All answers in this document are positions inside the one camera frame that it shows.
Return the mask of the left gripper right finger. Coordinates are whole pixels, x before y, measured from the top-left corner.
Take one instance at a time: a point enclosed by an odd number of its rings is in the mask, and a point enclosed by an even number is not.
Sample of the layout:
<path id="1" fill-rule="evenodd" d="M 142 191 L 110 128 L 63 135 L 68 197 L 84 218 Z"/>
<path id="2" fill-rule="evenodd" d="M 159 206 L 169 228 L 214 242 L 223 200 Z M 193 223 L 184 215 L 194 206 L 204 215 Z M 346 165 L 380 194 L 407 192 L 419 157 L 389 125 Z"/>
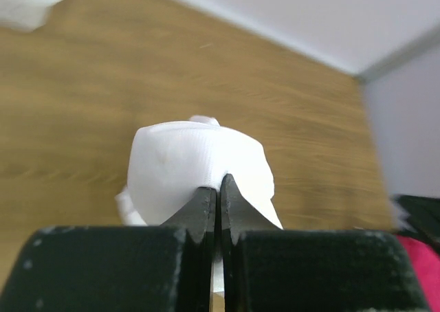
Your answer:
<path id="1" fill-rule="evenodd" d="M 428 311 L 397 238 L 378 230 L 281 230 L 240 193 L 219 193 L 226 311 Z"/>

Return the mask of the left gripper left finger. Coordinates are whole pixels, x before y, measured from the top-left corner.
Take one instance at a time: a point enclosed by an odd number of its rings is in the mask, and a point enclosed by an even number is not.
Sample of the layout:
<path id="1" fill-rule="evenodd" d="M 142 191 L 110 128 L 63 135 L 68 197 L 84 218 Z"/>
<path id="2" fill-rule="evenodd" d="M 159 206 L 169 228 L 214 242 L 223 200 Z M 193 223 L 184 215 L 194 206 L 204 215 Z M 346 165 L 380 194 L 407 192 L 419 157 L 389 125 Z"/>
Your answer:
<path id="1" fill-rule="evenodd" d="M 25 242 L 2 311 L 211 311 L 216 192 L 160 226 L 52 226 Z"/>

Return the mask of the white t shirt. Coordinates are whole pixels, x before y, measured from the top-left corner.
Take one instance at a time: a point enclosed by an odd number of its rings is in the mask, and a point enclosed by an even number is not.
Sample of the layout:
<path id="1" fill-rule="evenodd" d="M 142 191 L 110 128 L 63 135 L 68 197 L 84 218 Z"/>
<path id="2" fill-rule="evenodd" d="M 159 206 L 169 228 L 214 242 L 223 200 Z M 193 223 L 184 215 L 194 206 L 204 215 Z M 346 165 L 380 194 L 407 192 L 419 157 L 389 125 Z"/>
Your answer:
<path id="1" fill-rule="evenodd" d="M 216 119 L 193 116 L 137 130 L 126 186 L 116 196 L 125 225 L 161 225 L 199 187 L 220 190 L 231 174 L 241 195 L 282 228 L 272 203 L 274 176 L 262 143 Z"/>

